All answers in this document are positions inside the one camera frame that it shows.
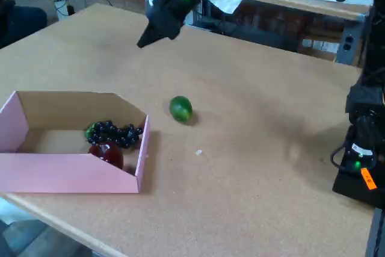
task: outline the green led light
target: green led light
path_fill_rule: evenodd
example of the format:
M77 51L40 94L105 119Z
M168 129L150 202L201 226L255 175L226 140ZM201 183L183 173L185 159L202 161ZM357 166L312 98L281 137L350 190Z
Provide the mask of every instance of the green led light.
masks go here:
M356 161L356 162L354 163L354 167L355 167L356 169L361 168L361 162L360 162L360 161Z

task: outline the grapes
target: grapes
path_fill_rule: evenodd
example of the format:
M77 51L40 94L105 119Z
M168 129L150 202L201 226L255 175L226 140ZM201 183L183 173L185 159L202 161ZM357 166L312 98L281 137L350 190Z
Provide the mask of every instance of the grapes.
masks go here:
M128 149L139 142L139 135L143 133L142 128L135 128L133 124L116 127L111 120L106 122L96 122L85 132L85 138L91 144L101 144L104 142L115 143L118 147Z

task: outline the metal frame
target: metal frame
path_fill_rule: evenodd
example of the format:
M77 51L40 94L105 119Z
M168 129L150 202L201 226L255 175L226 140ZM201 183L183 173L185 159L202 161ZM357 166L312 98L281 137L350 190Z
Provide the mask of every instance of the metal frame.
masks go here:
M268 4L268 3L259 2L256 0L244 0L244 1L245 3L251 3L253 5L263 5L263 6L269 6L269 7L279 6L284 10L296 11L297 13L301 13L308 16L321 15L318 13L312 13L309 11L303 11L296 8L289 8L289 7L275 5L275 4ZM201 2L200 8L202 9L202 14L200 15L194 12L194 17L193 17L194 26L202 28L204 27L202 22L217 21L211 17L211 5L212 4L206 0ZM357 48L359 47L359 41L365 38L365 32L366 32L365 28L367 27L367 23L368 23L368 16L363 15L362 17L359 17L356 21L344 20L338 17L331 17L331 16L330 18L344 22L342 38L340 41L339 49L337 51L335 62L352 65L354 61L354 57L357 52ZM272 46L275 48L281 48L289 51L296 51L296 50L293 50L292 45L289 45L289 49L287 49L288 42L294 42L294 40L289 40L287 37L274 34L274 33L268 33L266 31L262 31L259 29L250 29L250 27L247 27L247 26L243 26L243 27L240 26L240 27L241 27L240 29L237 29L238 30L237 33L236 34L234 33L234 35L232 35L231 37L248 40L250 42L254 42L262 45Z
M375 209L369 231L368 244L365 257L381 257L385 255L385 213L381 209Z

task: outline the wooden table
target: wooden table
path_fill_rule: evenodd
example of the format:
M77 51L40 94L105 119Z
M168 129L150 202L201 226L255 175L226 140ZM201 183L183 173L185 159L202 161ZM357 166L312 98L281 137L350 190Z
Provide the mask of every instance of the wooden table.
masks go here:
M249 0L281 7L294 8L308 13L322 14L337 17L344 21L340 46L336 54L335 62L352 65L360 47L360 40L365 29L365 22L369 16L370 6L353 5L341 2L321 0ZM347 37L353 37L353 42L346 42Z
M362 20L369 13L369 6L345 4L322 0L254 0L299 9L346 20Z
M332 192L328 160L359 71L195 28L138 49L146 23L95 5L0 51L0 101L113 91L147 112L143 192L4 197L106 256L363 256L373 210Z

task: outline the bunch of grapes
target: bunch of grapes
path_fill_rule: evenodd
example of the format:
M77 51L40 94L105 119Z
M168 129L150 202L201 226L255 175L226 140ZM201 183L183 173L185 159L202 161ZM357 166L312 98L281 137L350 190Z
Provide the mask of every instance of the bunch of grapes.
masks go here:
M90 126L85 137L90 144L100 144L106 141L115 143L118 147L128 149L139 141L139 136L143 133L142 128L135 128L133 124L116 127L112 121L97 122Z

